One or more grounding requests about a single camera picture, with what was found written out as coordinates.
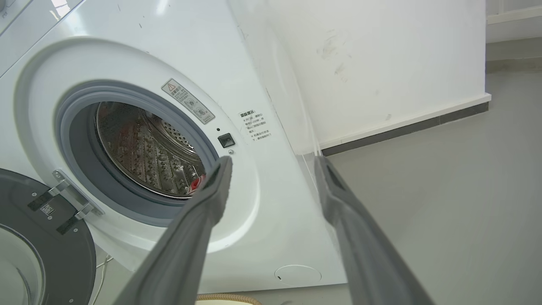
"warning sticker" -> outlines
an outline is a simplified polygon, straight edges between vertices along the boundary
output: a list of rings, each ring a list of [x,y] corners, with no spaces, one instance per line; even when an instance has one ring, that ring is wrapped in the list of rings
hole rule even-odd
[[[215,118],[215,115],[205,105],[173,79],[162,86],[162,90],[190,110],[203,124],[207,124]]]
[[[252,141],[259,141],[271,136],[267,121],[263,113],[258,113],[254,110],[239,113],[243,120],[245,130]]]

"gray floor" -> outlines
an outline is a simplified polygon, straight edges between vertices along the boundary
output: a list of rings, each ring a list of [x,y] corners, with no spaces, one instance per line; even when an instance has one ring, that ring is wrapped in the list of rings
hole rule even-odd
[[[492,74],[487,92],[486,113],[330,157],[439,305],[542,299],[542,74]],[[130,276],[107,271],[98,305]],[[245,294],[350,303],[344,285]]]

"washing machine door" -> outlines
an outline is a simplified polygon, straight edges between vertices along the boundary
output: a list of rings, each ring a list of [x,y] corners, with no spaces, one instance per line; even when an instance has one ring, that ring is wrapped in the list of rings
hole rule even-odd
[[[0,169],[0,304],[88,304],[94,242],[77,210],[49,190]]]

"washing machine drum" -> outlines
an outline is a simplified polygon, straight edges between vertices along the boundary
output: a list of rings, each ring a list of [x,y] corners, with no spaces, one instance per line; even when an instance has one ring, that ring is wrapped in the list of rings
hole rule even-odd
[[[60,147],[77,184],[138,222],[167,226],[218,155],[181,109],[143,88],[83,84],[58,112]]]
[[[0,169],[0,304],[80,304],[91,297],[94,242],[49,187]]]
[[[110,101],[100,103],[95,117],[96,133],[108,159],[140,187],[186,200],[205,178],[194,147],[158,116]]]

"front-loading washing machine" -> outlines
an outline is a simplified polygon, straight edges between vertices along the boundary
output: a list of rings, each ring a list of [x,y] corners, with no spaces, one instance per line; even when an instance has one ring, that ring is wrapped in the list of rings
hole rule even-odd
[[[135,270],[224,155],[200,292],[345,282],[278,40],[264,71],[225,1],[79,2],[8,0],[0,21],[0,238],[18,289],[87,302],[94,243]],[[51,292],[66,283],[88,296]]]

